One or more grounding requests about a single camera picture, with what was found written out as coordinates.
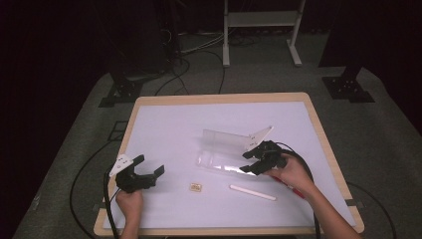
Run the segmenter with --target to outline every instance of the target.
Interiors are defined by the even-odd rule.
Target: person's right hand
[[[273,168],[264,174],[274,176],[283,181],[283,183],[296,188],[299,191],[306,190],[310,186],[314,186],[304,167],[294,156],[282,153],[282,157],[286,159],[287,165],[284,168]]]

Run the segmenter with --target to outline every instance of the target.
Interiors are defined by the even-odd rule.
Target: white stylus
[[[273,200],[273,201],[275,201],[277,199],[274,196],[270,196],[270,195],[267,195],[267,194],[264,194],[264,193],[261,193],[261,192],[249,190],[249,189],[246,189],[246,188],[243,188],[243,187],[240,187],[240,186],[230,185],[229,187],[233,190],[245,192],[245,193],[248,193],[248,194],[251,194],[251,195],[254,195],[254,196],[259,196],[259,197],[262,197],[262,198],[265,198],[265,199],[269,199],[269,200]]]

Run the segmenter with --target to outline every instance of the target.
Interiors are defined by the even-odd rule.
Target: human arm
[[[138,238],[137,233],[143,207],[142,191],[136,190],[132,193],[127,193],[121,190],[117,193],[115,200],[125,218],[125,224],[120,239]]]
[[[281,179],[304,195],[314,210],[325,236],[330,239],[361,238],[314,185],[299,160],[285,153],[282,157],[288,162],[286,167],[271,169],[265,174]]]

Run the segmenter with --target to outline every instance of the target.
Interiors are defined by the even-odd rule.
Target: hand
[[[120,238],[137,238],[140,215],[143,208],[142,191],[136,190],[132,193],[127,193],[121,190],[117,193],[115,201],[126,220]]]
[[[286,159],[287,165],[284,168],[270,169],[264,174],[274,176],[282,180],[285,184],[296,188],[299,191],[314,186],[304,167],[294,156],[282,153],[282,157]]]

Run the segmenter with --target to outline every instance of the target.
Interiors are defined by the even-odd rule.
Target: black metal stand base
[[[129,90],[125,88],[125,91],[118,89],[114,83],[108,92],[106,98],[103,98],[100,102],[99,108],[112,108],[114,104],[121,103],[134,103],[139,98],[140,90],[142,90],[142,83],[131,83]]]
[[[335,100],[349,100],[351,103],[374,103],[369,92],[364,91],[356,79],[345,77],[323,77],[323,83]]]

